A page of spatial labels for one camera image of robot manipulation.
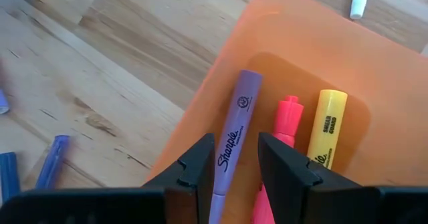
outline white marker cap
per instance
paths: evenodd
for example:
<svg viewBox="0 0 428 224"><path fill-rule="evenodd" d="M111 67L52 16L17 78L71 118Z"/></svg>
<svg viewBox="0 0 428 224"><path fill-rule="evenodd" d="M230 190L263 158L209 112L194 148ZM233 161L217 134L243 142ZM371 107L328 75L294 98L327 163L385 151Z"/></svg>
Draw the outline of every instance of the white marker cap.
<svg viewBox="0 0 428 224"><path fill-rule="evenodd" d="M361 19L364 9L366 8L367 0L352 0L350 7L350 18Z"/></svg>

